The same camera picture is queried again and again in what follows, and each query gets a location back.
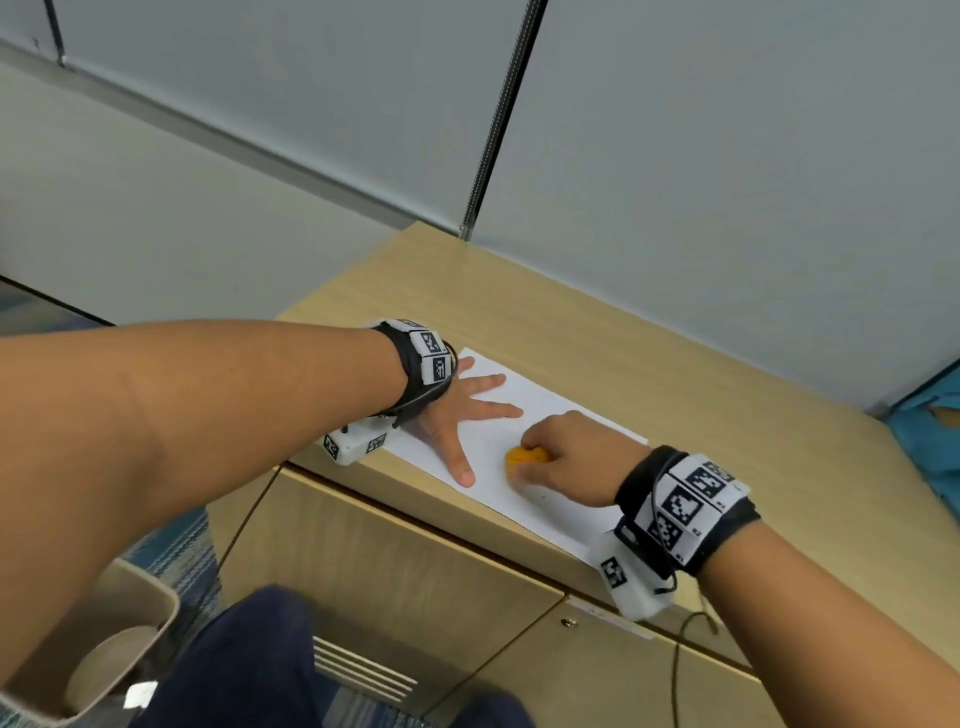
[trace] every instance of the dark pants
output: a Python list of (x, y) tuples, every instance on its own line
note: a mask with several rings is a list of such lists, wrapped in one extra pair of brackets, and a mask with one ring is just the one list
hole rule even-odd
[[(313, 665), (306, 604), (267, 587), (197, 636), (131, 728), (321, 728), (330, 683)], [(468, 705), (450, 728), (534, 728), (514, 698)]]

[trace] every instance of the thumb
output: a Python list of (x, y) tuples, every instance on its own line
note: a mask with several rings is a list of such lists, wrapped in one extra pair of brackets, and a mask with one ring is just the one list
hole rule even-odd
[(507, 467), (507, 480), (513, 486), (544, 485), (555, 488), (553, 474), (555, 463), (514, 463)]

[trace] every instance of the gray wall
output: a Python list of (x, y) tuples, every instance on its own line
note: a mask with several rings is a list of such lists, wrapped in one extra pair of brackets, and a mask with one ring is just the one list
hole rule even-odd
[(0, 0), (0, 40), (47, 59), (57, 57), (43, 0)]
[(473, 241), (858, 406), (960, 354), (960, 3), (551, 0)]
[(0, 53), (5, 276), (118, 324), (273, 318), (393, 232), (12, 55)]
[(456, 230), (523, 0), (66, 0), (69, 62)]

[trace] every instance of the hand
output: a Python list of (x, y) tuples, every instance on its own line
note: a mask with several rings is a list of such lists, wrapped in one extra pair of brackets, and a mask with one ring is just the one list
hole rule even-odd
[(420, 415), (420, 426), (433, 441), (450, 474), (464, 488), (476, 482), (464, 447), (460, 444), (457, 425), (463, 420), (494, 420), (498, 417), (522, 417), (523, 410), (498, 401), (475, 400), (473, 395), (489, 392), (507, 380), (506, 375), (472, 376), (461, 374), (473, 366), (473, 357), (460, 360), (457, 374), (444, 395), (431, 402)]
[(544, 485), (592, 507), (613, 505), (624, 478), (650, 448), (582, 412), (551, 415), (523, 433), (525, 448), (543, 448), (549, 463), (519, 463), (508, 476), (514, 485)]

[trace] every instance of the finger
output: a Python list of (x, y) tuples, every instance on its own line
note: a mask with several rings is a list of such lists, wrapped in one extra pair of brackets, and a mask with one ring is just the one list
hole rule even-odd
[(531, 425), (520, 438), (520, 444), (527, 449), (543, 448), (552, 454), (560, 454), (557, 443), (557, 425), (560, 418), (560, 415), (550, 415), (545, 420)]
[(434, 442), (437, 444), (437, 450), (446, 463), (446, 468), (453, 475), (453, 479), (464, 488), (469, 488), (476, 482), (476, 475), (470, 469), (470, 463), (467, 461), (467, 454), (464, 453), (464, 446), (460, 444), (460, 435), (457, 434), (457, 428), (445, 427), (440, 430)]
[(470, 400), (465, 420), (496, 420), (500, 417), (523, 417), (523, 410), (502, 401)]
[(464, 379), (464, 389), (469, 395), (478, 395), (481, 392), (490, 392), (507, 380), (507, 375), (471, 376)]
[(520, 485), (543, 485), (556, 489), (553, 473), (554, 463), (514, 463), (507, 468), (507, 479), (514, 487)]
[(465, 372), (467, 369), (476, 364), (476, 359), (472, 356), (465, 356), (460, 361), (457, 362), (457, 376)]

